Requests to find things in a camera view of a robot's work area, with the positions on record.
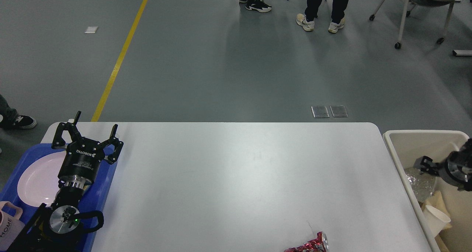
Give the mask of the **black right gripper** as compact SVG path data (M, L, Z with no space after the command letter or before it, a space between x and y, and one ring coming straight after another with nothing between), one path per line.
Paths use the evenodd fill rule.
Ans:
M452 152L441 163L428 156L415 160L413 168L420 173L441 177L445 182L457 187L458 191L471 191L471 153Z

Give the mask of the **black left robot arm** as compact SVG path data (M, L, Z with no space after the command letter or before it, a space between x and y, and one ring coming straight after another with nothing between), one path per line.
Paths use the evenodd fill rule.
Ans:
M8 252L79 252L81 241L104 225L97 197L90 208L83 208L84 195L99 176L102 163L118 161L124 146L113 125L109 138L97 141L83 136L77 128L81 111L73 121L58 124L51 148L65 152L58 172L58 192L51 204L41 203L19 232Z

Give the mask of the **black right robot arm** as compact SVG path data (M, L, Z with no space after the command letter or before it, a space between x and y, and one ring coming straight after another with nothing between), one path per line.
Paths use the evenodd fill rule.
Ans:
M459 151L452 151L441 162L433 162L428 156L415 160L413 168L420 173L440 177L458 191L472 191L472 139L468 139Z

